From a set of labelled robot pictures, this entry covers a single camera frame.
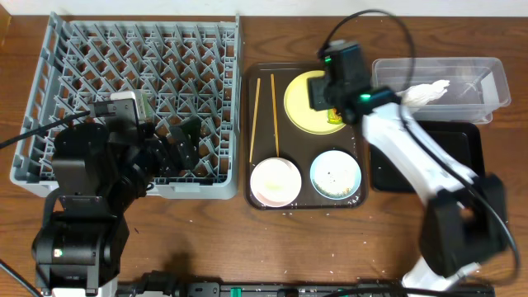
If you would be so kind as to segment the green snack wrapper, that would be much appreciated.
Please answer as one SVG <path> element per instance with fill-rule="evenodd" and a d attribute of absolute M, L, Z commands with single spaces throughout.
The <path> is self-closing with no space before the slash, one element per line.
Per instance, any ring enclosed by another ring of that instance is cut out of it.
<path fill-rule="evenodd" d="M 342 117 L 338 114 L 336 109 L 329 109 L 327 111 L 328 123 L 332 125 L 340 125 L 342 123 Z"/>

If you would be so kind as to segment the white napkin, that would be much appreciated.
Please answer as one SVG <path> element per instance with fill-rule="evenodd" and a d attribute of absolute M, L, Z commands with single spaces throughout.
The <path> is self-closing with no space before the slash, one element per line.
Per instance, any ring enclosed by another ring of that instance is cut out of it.
<path fill-rule="evenodd" d="M 421 107 L 443 97 L 449 86 L 450 81 L 442 79 L 433 83 L 411 86 L 404 91 L 397 92 L 397 95 L 402 98 L 402 103 L 405 106 Z"/>

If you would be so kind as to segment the wooden chopstick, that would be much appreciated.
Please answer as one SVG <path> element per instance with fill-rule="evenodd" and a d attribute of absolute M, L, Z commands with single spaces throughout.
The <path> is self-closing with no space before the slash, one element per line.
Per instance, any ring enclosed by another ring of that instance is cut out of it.
<path fill-rule="evenodd" d="M 274 143 L 275 143 L 275 149 L 276 149 L 276 156 L 280 157 L 277 105 L 276 105 L 276 84 L 275 84 L 274 73 L 270 74 L 270 80 L 271 80 L 271 99 L 272 99 L 272 111 L 273 111 Z"/>
<path fill-rule="evenodd" d="M 257 86 L 256 86 L 256 93 L 255 93 L 255 105 L 253 108 L 253 118 L 252 118 L 252 134 L 251 134 L 251 142 L 250 142 L 250 152 L 249 152 L 249 162 L 252 163 L 253 160 L 253 150 L 254 150 L 254 144 L 255 144 L 255 138 L 256 138 L 256 128 L 257 128 L 257 114 L 258 114 L 258 106 L 259 106 L 259 98 L 260 98 L 260 89 L 261 89 L 261 79 L 257 79 Z"/>

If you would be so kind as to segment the light blue plate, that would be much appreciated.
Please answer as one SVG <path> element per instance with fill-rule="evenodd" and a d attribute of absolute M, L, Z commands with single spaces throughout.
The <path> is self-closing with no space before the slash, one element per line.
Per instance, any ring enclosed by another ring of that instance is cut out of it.
<path fill-rule="evenodd" d="M 341 150 L 328 150 L 313 160 L 309 180 L 321 196 L 344 200 L 360 189 L 362 173 L 352 155 Z"/>

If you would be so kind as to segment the pink bowl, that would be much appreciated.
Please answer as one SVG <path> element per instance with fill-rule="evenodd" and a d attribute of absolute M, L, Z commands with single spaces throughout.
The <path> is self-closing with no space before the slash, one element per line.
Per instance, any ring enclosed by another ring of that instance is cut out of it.
<path fill-rule="evenodd" d="M 252 195 L 264 206 L 279 208 L 291 204 L 300 194 L 299 169 L 284 158 L 268 158 L 256 165 L 250 176 Z"/>

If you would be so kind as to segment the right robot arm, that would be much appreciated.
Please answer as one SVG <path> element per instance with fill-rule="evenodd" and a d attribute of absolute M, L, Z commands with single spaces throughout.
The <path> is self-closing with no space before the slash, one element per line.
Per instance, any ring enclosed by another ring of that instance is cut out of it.
<path fill-rule="evenodd" d="M 335 109 L 343 123 L 361 125 L 365 140 L 400 171 L 425 206 L 421 257 L 402 279 L 408 293 L 446 291 L 491 257 L 516 248 L 497 176 L 480 176 L 452 158 L 415 121 L 402 94 L 372 87 L 357 43 L 326 41 L 318 58 L 324 74 L 308 80 L 310 107 Z"/>

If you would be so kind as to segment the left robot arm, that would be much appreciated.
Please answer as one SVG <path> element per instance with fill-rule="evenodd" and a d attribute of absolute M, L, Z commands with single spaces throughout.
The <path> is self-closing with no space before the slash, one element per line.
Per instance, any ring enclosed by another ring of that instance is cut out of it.
<path fill-rule="evenodd" d="M 201 121 L 192 116 L 158 137 L 152 123 L 87 122 L 62 130 L 52 159 L 59 186 L 46 198 L 32 243 L 42 295 L 98 296 L 120 273 L 130 231 L 125 212 L 153 189 L 199 162 Z"/>

